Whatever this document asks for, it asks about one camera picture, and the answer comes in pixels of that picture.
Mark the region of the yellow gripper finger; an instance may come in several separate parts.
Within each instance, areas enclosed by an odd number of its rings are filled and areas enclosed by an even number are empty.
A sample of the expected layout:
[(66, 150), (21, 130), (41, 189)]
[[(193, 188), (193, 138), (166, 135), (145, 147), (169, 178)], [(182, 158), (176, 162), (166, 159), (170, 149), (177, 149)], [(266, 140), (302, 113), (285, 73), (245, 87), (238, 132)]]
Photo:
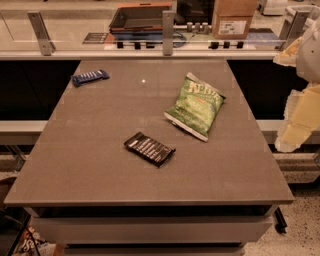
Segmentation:
[(295, 39), (288, 47), (273, 58), (273, 62), (285, 67), (299, 66), (301, 63), (301, 58), (299, 57), (301, 42), (301, 37)]
[(288, 96), (275, 147), (280, 152), (293, 152), (319, 127), (320, 85), (309, 83), (303, 91), (292, 90)]

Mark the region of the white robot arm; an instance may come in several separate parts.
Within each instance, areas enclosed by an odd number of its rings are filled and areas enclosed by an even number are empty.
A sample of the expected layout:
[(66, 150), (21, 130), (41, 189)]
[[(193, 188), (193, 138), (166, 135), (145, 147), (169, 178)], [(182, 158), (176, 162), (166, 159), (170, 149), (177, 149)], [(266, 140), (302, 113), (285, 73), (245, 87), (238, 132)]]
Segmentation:
[(320, 127), (320, 18), (273, 59), (275, 64), (296, 68), (308, 82), (302, 91), (292, 90), (287, 98), (284, 121), (275, 147), (280, 152), (293, 152)]

